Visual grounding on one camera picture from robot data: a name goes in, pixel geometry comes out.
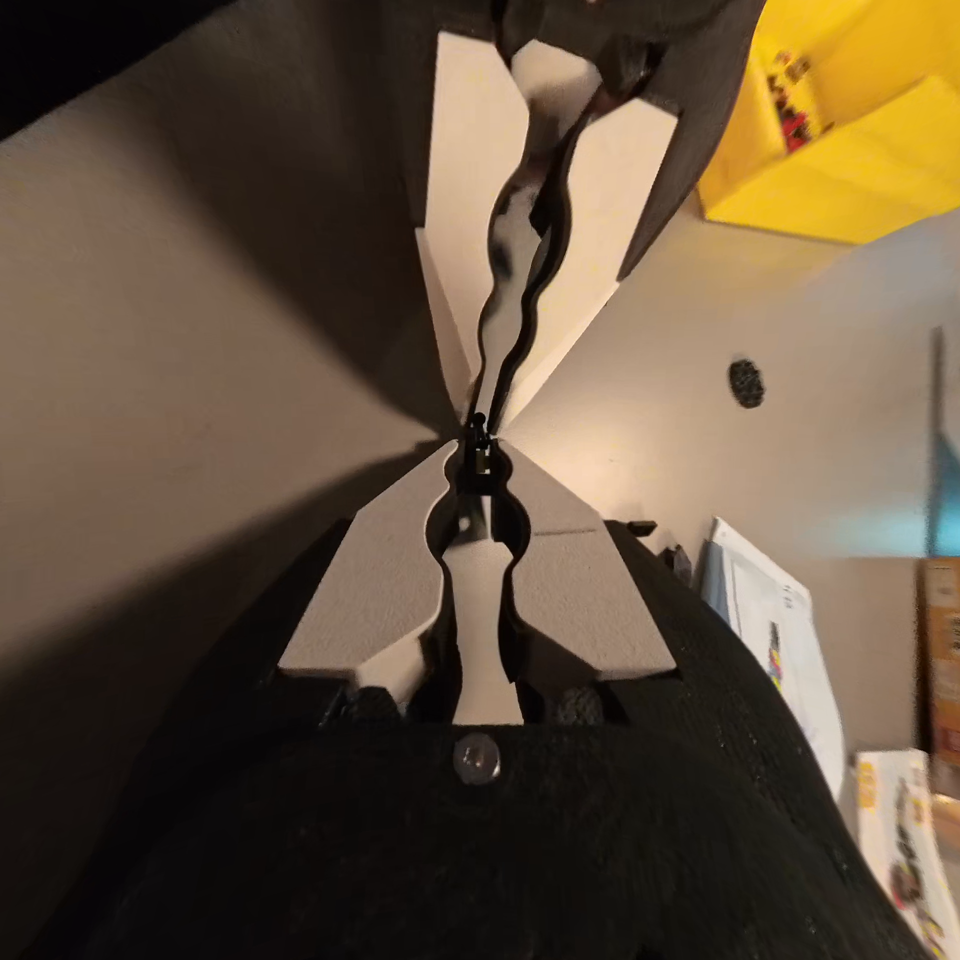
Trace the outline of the yellow plastic bin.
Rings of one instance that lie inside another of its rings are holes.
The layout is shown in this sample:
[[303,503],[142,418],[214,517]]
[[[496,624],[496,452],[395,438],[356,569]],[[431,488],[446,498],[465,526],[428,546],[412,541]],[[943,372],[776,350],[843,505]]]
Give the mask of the yellow plastic bin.
[[[822,135],[786,147],[765,78],[805,56]],[[866,244],[959,205],[959,3],[766,2],[698,193],[705,219]]]

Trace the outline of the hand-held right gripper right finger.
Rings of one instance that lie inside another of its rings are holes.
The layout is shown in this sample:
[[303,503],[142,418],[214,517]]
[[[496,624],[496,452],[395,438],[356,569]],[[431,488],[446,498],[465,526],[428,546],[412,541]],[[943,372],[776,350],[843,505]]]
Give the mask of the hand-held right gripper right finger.
[[511,681],[629,681],[676,668],[601,515],[505,440],[493,538],[507,547],[500,655]]

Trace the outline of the black lego assembly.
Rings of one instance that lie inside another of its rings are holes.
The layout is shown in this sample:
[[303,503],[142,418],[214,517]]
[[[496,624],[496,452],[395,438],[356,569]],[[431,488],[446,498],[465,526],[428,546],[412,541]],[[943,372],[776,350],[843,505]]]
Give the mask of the black lego assembly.
[[477,474],[473,466],[474,447],[466,440],[458,452],[454,473],[456,494],[457,536],[466,543],[492,542],[493,481],[492,440],[489,439],[490,471]]

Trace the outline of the pile of small lego pieces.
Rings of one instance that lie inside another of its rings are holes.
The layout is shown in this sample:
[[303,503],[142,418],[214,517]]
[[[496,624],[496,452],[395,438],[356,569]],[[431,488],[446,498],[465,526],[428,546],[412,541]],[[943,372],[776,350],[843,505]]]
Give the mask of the pile of small lego pieces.
[[810,79],[810,61],[789,50],[768,59],[766,86],[787,155],[822,136],[823,123]]

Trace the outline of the round black lego piece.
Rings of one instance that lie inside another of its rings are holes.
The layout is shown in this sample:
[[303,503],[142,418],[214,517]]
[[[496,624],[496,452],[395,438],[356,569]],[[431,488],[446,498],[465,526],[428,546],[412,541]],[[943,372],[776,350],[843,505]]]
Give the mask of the round black lego piece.
[[727,368],[728,388],[736,403],[745,410],[755,410],[765,399],[761,369],[749,358],[733,360]]

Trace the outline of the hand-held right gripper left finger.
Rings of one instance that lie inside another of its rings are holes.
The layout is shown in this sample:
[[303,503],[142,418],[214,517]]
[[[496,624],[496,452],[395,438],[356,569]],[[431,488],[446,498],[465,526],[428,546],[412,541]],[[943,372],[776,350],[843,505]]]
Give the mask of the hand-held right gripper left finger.
[[427,524],[450,493],[457,449],[450,440],[355,514],[279,658],[280,673],[384,689],[395,700],[416,694],[445,591]]

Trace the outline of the open instruction booklet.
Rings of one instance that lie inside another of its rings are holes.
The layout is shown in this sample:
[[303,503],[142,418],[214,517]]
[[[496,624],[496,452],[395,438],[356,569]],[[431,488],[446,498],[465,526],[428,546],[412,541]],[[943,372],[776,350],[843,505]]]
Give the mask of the open instruction booklet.
[[779,691],[840,802],[848,753],[810,591],[719,516],[703,546],[699,581],[702,599]]

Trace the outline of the closed instruction booklet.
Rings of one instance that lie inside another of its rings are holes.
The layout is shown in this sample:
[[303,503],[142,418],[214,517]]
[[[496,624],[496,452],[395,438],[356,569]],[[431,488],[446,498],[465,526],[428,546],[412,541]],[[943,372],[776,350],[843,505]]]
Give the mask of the closed instruction booklet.
[[958,911],[934,830],[927,754],[862,751],[854,774],[863,858],[926,957],[957,959]]

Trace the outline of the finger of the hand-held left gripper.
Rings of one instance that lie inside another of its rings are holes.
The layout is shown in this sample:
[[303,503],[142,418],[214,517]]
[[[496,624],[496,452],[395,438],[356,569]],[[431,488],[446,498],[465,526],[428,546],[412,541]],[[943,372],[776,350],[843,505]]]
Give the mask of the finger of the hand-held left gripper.
[[414,230],[447,394],[469,414],[479,327],[495,288],[490,233],[518,169],[529,108],[492,42],[438,34],[424,223]]
[[521,330],[489,404],[490,433],[501,432],[532,402],[618,291],[678,123],[661,105],[634,98],[577,132],[548,195],[558,220],[521,297]]

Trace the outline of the orange lego box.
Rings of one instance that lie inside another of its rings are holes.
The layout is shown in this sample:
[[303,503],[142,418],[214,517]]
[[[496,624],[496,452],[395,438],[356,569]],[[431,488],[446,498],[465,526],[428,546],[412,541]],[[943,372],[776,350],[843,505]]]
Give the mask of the orange lego box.
[[959,558],[918,564],[918,740],[938,790],[958,797]]

